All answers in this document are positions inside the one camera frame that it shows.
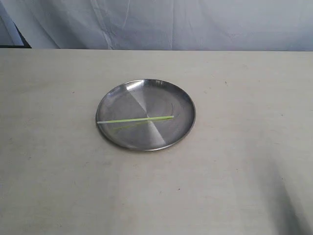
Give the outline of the white backdrop cloth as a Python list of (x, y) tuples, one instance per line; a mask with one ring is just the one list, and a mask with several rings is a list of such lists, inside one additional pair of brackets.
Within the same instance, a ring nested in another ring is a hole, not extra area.
[(3, 0), (33, 48), (311, 51), (310, 0)]

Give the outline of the round stainless steel plate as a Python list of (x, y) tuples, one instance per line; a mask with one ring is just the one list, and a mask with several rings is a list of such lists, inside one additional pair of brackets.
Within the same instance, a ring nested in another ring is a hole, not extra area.
[(186, 137), (196, 120), (196, 107), (183, 89), (157, 79), (129, 81), (110, 90), (100, 101), (95, 122), (174, 116), (173, 119), (97, 124), (113, 144), (134, 151), (167, 148)]

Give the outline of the green glow stick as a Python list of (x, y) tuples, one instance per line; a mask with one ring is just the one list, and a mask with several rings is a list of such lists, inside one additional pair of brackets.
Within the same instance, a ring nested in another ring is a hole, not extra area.
[(152, 120), (164, 120), (173, 119), (174, 116), (159, 116), (159, 117), (144, 117), (144, 118), (131, 118), (131, 119), (116, 119), (116, 120), (104, 120), (97, 121), (97, 124), (111, 124), (111, 123), (123, 123), (123, 122), (136, 122), (136, 121), (152, 121)]

